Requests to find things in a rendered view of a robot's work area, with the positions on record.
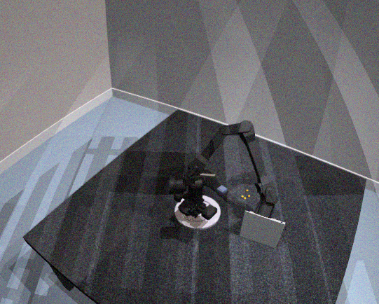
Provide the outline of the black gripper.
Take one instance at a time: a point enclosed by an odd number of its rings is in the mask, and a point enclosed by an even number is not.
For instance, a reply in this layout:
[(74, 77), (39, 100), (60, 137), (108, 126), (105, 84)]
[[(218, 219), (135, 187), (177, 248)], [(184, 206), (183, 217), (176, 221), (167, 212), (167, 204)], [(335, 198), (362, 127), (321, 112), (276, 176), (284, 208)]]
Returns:
[(211, 204), (206, 204), (204, 203), (205, 199), (203, 199), (203, 195), (205, 192), (203, 191), (202, 195), (200, 196), (192, 196), (188, 193), (188, 191), (184, 191), (184, 194), (174, 194), (174, 200), (176, 202), (181, 202), (181, 199), (186, 199), (186, 197), (189, 198), (191, 201), (195, 201), (198, 204), (197, 212), (193, 215), (195, 218), (197, 218), (199, 215), (202, 215), (204, 219), (210, 220), (216, 213), (217, 213), (217, 208), (212, 206)]

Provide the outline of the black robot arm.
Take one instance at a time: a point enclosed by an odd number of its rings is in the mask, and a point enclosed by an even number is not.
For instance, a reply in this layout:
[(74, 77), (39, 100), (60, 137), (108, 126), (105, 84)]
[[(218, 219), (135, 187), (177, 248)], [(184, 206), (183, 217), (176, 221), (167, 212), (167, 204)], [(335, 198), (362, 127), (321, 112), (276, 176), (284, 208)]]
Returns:
[[(260, 193), (261, 199), (260, 202), (257, 202), (254, 213), (271, 219), (271, 215), (278, 201), (278, 197), (275, 193), (276, 187), (266, 173), (266, 168), (256, 144), (254, 126), (249, 120), (244, 120), (241, 123), (233, 125), (222, 125), (204, 151), (189, 164), (188, 171), (184, 177), (170, 177), (169, 194), (184, 194), (188, 186), (188, 193), (190, 195), (202, 195), (203, 186), (209, 186), (208, 179), (205, 177), (190, 178), (201, 175), (209, 158), (225, 139), (225, 136), (234, 134), (238, 134), (246, 145), (252, 165), (258, 177), (255, 185), (257, 193)], [(185, 216), (193, 216), (197, 212), (198, 207), (197, 202), (191, 201), (186, 197), (178, 206), (178, 209)]]

